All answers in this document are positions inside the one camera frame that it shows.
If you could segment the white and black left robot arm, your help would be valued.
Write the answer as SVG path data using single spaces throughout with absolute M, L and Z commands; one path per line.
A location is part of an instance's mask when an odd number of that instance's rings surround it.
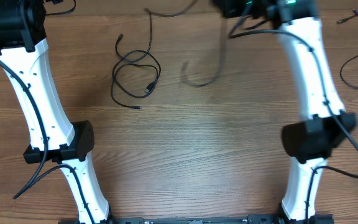
M 93 167 L 94 131 L 90 121 L 69 121 L 50 69 L 43 1 L 0 0 L 0 66 L 10 79 L 25 116 L 30 145 L 24 159 L 38 164 L 15 195 L 22 195 L 46 175 L 47 161 L 57 163 L 78 208 L 76 223 L 112 223 Z

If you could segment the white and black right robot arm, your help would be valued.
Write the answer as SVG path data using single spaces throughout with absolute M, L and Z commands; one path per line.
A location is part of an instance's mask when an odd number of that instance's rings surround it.
M 291 158 L 287 190 L 276 215 L 249 215 L 249 223 L 333 223 L 314 201 L 328 158 L 356 126 L 333 83 L 315 1 L 213 1 L 225 18 L 264 17 L 287 56 L 298 94 L 299 121 L 282 128 Z

